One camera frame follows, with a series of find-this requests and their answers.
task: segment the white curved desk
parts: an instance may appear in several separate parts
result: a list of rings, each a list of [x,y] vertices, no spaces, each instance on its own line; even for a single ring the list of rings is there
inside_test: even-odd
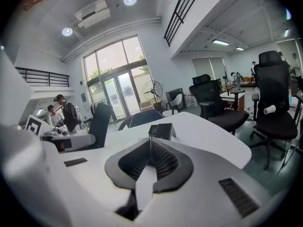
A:
[[[208,120],[185,112],[130,129],[108,133],[105,146],[148,137],[150,126],[159,123],[173,124],[177,136],[172,137],[171,141],[215,153],[240,169],[243,169],[251,158],[250,148],[242,141]]]

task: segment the chair wheel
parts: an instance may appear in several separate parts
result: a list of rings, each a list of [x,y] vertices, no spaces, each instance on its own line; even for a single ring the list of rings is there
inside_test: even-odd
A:
[[[265,164],[264,167],[263,167],[263,169],[264,169],[264,170],[267,170],[268,167],[269,167],[269,164]]]

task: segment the recessed light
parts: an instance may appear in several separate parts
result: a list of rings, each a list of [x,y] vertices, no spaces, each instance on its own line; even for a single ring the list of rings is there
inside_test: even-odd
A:
[[[42,108],[39,109],[39,111],[37,112],[37,115],[39,115],[42,112]]]
[[[229,45],[229,43],[221,41],[221,40],[213,40],[213,43],[215,43],[215,44]]]
[[[64,30],[62,30],[62,34],[64,36],[70,36],[70,35],[72,35],[72,29],[69,27],[66,27]]]
[[[137,2],[137,0],[124,0],[125,5],[131,6],[134,5]]]
[[[289,34],[289,29],[287,28],[287,29],[285,30],[284,37],[287,37],[288,34]]]
[[[286,19],[289,20],[292,18],[292,14],[289,12],[288,9],[286,9]]]

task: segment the black metal railing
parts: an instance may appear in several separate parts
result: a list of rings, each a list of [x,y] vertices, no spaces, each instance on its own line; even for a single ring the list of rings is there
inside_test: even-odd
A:
[[[59,73],[15,67],[31,86],[69,87],[68,75]]]
[[[184,24],[184,18],[194,2],[195,0],[178,0],[164,35],[164,39],[166,39],[169,46],[171,45],[171,41],[175,37],[180,25]]]

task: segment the white roll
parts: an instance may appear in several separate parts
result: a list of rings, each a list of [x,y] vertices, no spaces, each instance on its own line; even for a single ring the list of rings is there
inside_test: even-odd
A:
[[[264,109],[264,114],[271,114],[274,113],[275,111],[276,111],[276,106],[271,105],[270,107]]]

